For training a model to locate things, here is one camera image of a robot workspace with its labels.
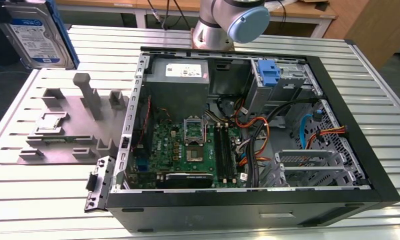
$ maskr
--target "wooden desk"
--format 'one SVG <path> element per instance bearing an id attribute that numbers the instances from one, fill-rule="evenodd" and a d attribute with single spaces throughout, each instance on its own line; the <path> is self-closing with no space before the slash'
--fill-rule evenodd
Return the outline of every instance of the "wooden desk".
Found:
<path id="1" fill-rule="evenodd" d="M 176 0 L 183 11 L 200 11 L 200 1 L 201 0 Z M 151 0 L 152 6 L 155 9 L 165 10 L 168 0 Z M 297 18 L 311 18 L 311 19 L 336 19 L 337 14 L 332 10 L 332 8 L 327 8 L 325 11 L 320 11 L 315 9 L 313 3 L 305 3 L 303 1 L 297 1 L 285 6 L 285 16 L 287 17 L 297 17 Z M 148 0 L 137 0 L 136 7 L 139 9 L 149 9 L 151 6 L 148 4 Z M 169 10 L 179 10 L 173 0 L 169 1 Z M 283 16 L 284 10 L 280 7 L 277 10 L 271 12 L 272 16 Z"/>
<path id="2" fill-rule="evenodd" d="M 177 4 L 183 13 L 188 17 L 199 17 L 201 0 L 177 0 Z M 139 28 L 147 28 L 145 16 L 152 14 L 148 0 L 56 0 L 60 10 L 67 11 L 88 11 L 135 14 L 136 24 Z M 167 14 L 168 0 L 151 0 L 152 6 L 157 13 L 164 16 Z M 297 1 L 285 6 L 285 22 L 315 24 L 312 38 L 321 38 L 325 34 L 332 19 L 337 18 L 337 14 L 328 7 L 325 11 L 315 9 L 313 3 Z M 169 0 L 169 16 L 180 16 L 180 11 L 173 0 Z M 284 10 L 279 8 L 271 12 L 269 21 L 283 21 Z"/>

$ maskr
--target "black cable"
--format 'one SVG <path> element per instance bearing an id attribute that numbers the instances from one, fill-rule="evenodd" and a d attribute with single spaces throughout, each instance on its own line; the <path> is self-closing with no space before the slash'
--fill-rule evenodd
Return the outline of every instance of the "black cable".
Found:
<path id="1" fill-rule="evenodd" d="M 267 122 L 269 123 L 272 119 L 279 115 L 279 113 L 285 110 L 288 107 L 291 107 L 293 104 L 300 104 L 300 103 L 311 103 L 315 104 L 320 99 L 319 98 L 304 98 L 293 101 L 288 101 L 284 104 L 279 105 L 271 113 L 267 115 L 265 119 Z M 263 128 L 265 127 L 264 124 L 261 124 L 257 128 L 256 131 L 251 137 L 251 140 L 248 142 L 248 147 L 245 148 L 245 157 L 247 157 L 247 163 L 248 163 L 248 181 L 247 181 L 247 186 L 252 188 L 257 188 L 260 185 L 260 179 L 259 179 L 259 163 L 256 160 L 255 156 L 255 140 L 257 136 L 260 135 L 260 132 Z"/>
<path id="2" fill-rule="evenodd" d="M 176 22 L 171 26 L 168 26 L 168 29 L 173 28 L 176 26 L 176 24 L 179 24 L 181 18 L 183 18 L 183 16 L 179 16 L 179 19 L 176 20 Z"/>
<path id="3" fill-rule="evenodd" d="M 285 8 L 285 5 L 281 3 L 280 0 L 277 0 L 277 2 L 280 3 L 280 5 L 283 7 L 283 18 L 281 18 L 281 22 L 279 24 L 279 30 L 273 35 L 279 35 L 281 33 L 283 28 L 284 28 L 285 23 L 287 23 L 287 8 Z"/>
<path id="4" fill-rule="evenodd" d="M 155 9 L 155 7 L 153 7 L 153 4 L 152 4 L 152 1 L 151 1 L 151 0 L 148 0 L 148 4 L 149 4 L 149 7 L 151 7 L 151 9 Z"/>
<path id="5" fill-rule="evenodd" d="M 168 16 L 169 16 L 169 3 L 171 3 L 171 0 L 167 0 L 167 4 L 165 4 L 165 16 L 164 16 L 164 20 L 161 22 L 161 28 L 163 28 L 163 30 L 168 29 L 168 27 L 165 26 L 165 24 L 167 24 L 167 20 L 168 20 Z"/>
<path id="6" fill-rule="evenodd" d="M 184 18 L 184 21 L 185 21 L 188 30 L 191 30 L 192 28 L 189 27 L 189 24 L 188 24 L 187 18 L 185 18 L 185 16 L 184 16 L 183 10 L 181 10 L 181 8 L 180 8 L 180 5 L 179 5 L 179 3 L 176 2 L 176 0 L 173 0 L 173 2 L 175 2 L 175 5 L 176 5 L 176 7 L 177 7 L 177 10 L 179 10 L 179 12 L 180 12 L 181 17 Z"/>

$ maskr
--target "green motherboard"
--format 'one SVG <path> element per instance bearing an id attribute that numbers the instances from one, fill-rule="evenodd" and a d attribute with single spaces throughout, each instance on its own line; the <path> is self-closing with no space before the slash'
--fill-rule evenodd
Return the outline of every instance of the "green motherboard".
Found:
<path id="1" fill-rule="evenodd" d="M 187 126 L 187 137 L 196 137 L 203 133 L 200 124 Z M 240 183 L 223 182 L 217 178 L 217 164 L 215 157 L 215 126 L 207 125 L 205 142 L 200 145 L 185 144 L 184 124 L 159 123 L 155 126 L 152 137 L 152 154 L 149 159 L 137 159 L 137 188 L 153 189 L 155 173 L 204 173 L 213 175 L 212 188 L 239 188 Z M 240 136 L 237 128 L 228 128 L 231 142 Z M 233 169 L 236 161 L 232 156 Z"/>

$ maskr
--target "ram slot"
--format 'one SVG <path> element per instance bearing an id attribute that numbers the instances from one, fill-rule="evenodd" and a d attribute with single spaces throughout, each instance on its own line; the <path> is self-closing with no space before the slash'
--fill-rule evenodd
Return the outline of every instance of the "ram slot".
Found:
<path id="1" fill-rule="evenodd" d="M 224 179 L 224 165 L 223 165 L 223 149 L 221 149 L 221 126 L 217 124 L 213 128 L 213 142 L 215 142 L 215 161 L 217 180 Z"/>
<path id="2" fill-rule="evenodd" d="M 223 156 L 224 156 L 224 168 L 225 168 L 225 178 L 233 179 L 235 176 L 235 166 L 232 160 L 232 142 L 228 135 L 228 126 L 221 130 L 221 142 L 223 142 Z"/>

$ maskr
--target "white label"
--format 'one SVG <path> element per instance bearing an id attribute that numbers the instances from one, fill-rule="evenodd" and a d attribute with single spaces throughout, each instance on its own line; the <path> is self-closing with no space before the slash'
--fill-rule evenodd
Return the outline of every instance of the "white label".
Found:
<path id="1" fill-rule="evenodd" d="M 248 110 L 244 107 L 240 108 L 240 111 L 244 113 L 244 115 L 248 114 Z"/>
<path id="2" fill-rule="evenodd" d="M 120 7 L 133 7 L 132 4 L 127 4 L 127 3 L 115 3 L 113 5 Z"/>
<path id="3" fill-rule="evenodd" d="M 165 76 L 201 78 L 201 65 L 169 63 L 165 65 Z"/>
<path id="4" fill-rule="evenodd" d="M 29 57 L 40 63 L 57 63 L 60 57 L 52 41 L 45 37 L 45 27 L 36 19 L 13 19 L 9 24 Z"/>

